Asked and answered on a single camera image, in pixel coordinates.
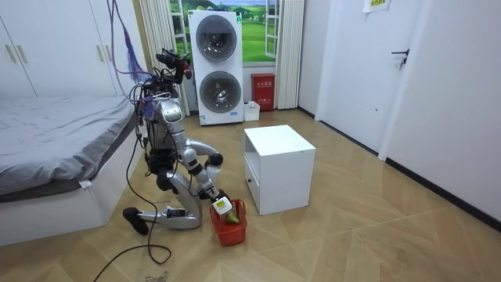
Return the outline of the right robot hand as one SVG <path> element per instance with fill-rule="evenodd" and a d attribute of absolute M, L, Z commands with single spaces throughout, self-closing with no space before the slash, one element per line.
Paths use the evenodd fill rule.
<path fill-rule="evenodd" d="M 215 211 L 228 224 L 238 224 L 240 221 L 233 211 L 233 205 L 230 197 L 224 190 L 219 190 L 218 194 L 211 199 L 211 203 Z"/>

